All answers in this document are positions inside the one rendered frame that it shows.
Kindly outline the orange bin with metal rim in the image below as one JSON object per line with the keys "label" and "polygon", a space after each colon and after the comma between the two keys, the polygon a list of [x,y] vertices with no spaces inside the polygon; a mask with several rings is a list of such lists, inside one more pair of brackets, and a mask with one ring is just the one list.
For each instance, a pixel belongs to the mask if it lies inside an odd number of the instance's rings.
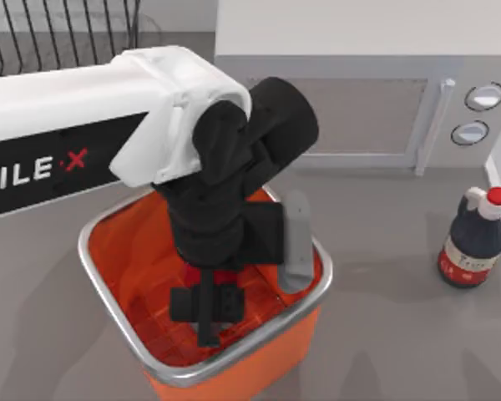
{"label": "orange bin with metal rim", "polygon": [[164,201],[145,190],[101,212],[81,230],[78,256],[108,315],[159,401],[249,401],[306,356],[333,263],[315,242],[314,278],[283,292],[273,266],[248,266],[245,319],[199,348],[194,329],[172,322],[169,294],[184,281]]}

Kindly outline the microwave door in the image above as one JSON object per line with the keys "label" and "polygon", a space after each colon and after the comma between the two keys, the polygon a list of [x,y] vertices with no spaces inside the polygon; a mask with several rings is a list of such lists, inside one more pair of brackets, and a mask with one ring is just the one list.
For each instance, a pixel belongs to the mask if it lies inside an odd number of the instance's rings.
{"label": "microwave door", "polygon": [[410,168],[424,79],[289,78],[313,107],[318,141],[300,167]]}

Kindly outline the pale microwave oven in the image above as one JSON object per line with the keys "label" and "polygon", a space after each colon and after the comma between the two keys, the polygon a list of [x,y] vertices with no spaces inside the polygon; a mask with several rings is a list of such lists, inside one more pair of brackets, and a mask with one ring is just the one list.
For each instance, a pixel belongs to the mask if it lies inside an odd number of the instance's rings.
{"label": "pale microwave oven", "polygon": [[[324,79],[424,79],[418,147],[428,132],[439,84],[456,81],[428,161],[430,168],[481,168],[501,135],[501,103],[475,112],[475,86],[501,84],[501,0],[219,0],[215,62],[244,84],[276,76]],[[471,146],[455,127],[483,121]]]}

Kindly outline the dark bottle with red cap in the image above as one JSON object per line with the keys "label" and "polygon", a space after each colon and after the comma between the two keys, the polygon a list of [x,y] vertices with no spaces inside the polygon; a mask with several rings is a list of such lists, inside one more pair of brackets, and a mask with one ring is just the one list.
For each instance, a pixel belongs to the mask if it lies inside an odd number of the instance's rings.
{"label": "dark bottle with red cap", "polygon": [[501,186],[467,189],[438,254],[443,280],[474,288],[488,278],[501,256]]}

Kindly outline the microwave knob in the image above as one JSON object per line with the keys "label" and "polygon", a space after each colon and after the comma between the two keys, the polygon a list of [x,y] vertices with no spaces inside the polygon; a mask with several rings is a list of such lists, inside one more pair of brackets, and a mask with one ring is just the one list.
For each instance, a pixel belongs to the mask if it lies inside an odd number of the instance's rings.
{"label": "microwave knob", "polygon": [[489,133],[489,127],[483,121],[475,120],[455,127],[450,135],[454,144],[471,146],[484,140]]}
{"label": "microwave knob", "polygon": [[466,107],[475,112],[494,109],[501,103],[501,84],[490,84],[472,87],[466,94],[464,103]]}

